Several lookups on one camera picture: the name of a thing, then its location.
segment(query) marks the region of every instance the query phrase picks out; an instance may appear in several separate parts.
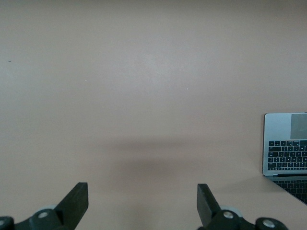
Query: silver bolt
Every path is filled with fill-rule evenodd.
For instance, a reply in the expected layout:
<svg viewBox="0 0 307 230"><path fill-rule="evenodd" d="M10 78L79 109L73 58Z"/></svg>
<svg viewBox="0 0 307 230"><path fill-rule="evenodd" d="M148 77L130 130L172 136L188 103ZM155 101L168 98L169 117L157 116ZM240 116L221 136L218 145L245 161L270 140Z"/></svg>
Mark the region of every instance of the silver bolt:
<svg viewBox="0 0 307 230"><path fill-rule="evenodd" d="M231 212L224 212L224 217L226 217L227 219L232 219L234 215Z"/></svg>
<svg viewBox="0 0 307 230"><path fill-rule="evenodd" d="M265 219L262 223L268 228L275 228L275 224L269 219Z"/></svg>
<svg viewBox="0 0 307 230"><path fill-rule="evenodd" d="M38 215L38 218L44 218L44 217L46 217L46 216L48 216L48 213L47 213L47 212L42 212L42 213L40 213L40 214Z"/></svg>

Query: beige table surface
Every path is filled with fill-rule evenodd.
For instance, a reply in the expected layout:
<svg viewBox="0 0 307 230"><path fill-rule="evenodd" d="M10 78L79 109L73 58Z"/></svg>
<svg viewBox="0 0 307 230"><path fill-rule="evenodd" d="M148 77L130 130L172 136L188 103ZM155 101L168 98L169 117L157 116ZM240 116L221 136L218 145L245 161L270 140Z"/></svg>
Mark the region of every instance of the beige table surface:
<svg viewBox="0 0 307 230"><path fill-rule="evenodd" d="M0 215L82 181L79 230L195 230L207 183L306 230L261 142L265 113L307 110L307 3L225 2L0 1Z"/></svg>

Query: silver laptop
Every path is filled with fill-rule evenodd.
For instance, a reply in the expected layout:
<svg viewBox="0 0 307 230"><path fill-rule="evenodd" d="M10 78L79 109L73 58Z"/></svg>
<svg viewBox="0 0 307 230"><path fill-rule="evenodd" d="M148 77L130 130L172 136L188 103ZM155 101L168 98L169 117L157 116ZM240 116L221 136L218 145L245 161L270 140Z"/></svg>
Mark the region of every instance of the silver laptop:
<svg viewBox="0 0 307 230"><path fill-rule="evenodd" d="M262 173L307 204L307 113L264 116Z"/></svg>

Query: laptop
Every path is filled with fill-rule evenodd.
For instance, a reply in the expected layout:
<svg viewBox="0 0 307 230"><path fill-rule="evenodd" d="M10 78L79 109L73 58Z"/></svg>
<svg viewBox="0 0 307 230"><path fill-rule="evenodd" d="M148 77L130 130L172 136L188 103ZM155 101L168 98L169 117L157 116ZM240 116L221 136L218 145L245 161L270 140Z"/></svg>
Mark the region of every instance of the laptop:
<svg viewBox="0 0 307 230"><path fill-rule="evenodd" d="M264 115L262 173L307 205L307 113Z"/></svg>

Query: laptop keyboard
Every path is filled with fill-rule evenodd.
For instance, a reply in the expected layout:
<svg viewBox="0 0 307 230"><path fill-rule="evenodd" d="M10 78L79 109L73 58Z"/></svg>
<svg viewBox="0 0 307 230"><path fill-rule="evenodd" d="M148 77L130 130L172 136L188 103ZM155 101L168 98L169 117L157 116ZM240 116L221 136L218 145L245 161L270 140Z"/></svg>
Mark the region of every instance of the laptop keyboard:
<svg viewBox="0 0 307 230"><path fill-rule="evenodd" d="M307 140L269 141L268 170L307 170Z"/></svg>
<svg viewBox="0 0 307 230"><path fill-rule="evenodd" d="M307 204L307 180L274 181L274 183Z"/></svg>

